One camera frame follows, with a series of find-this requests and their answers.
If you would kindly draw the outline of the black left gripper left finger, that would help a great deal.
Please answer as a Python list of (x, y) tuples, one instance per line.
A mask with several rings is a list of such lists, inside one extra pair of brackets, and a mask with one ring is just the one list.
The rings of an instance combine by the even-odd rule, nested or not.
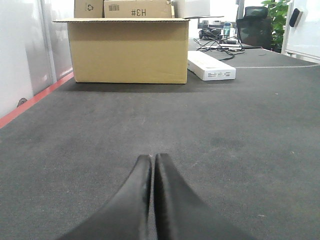
[(60, 240), (147, 240), (152, 163), (140, 155), (118, 192)]

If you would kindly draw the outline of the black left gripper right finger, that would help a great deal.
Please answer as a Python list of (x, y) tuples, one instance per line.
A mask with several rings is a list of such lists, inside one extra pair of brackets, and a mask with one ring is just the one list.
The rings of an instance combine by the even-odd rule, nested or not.
[(209, 207), (186, 183), (167, 153), (154, 165), (154, 214), (159, 240), (252, 240)]

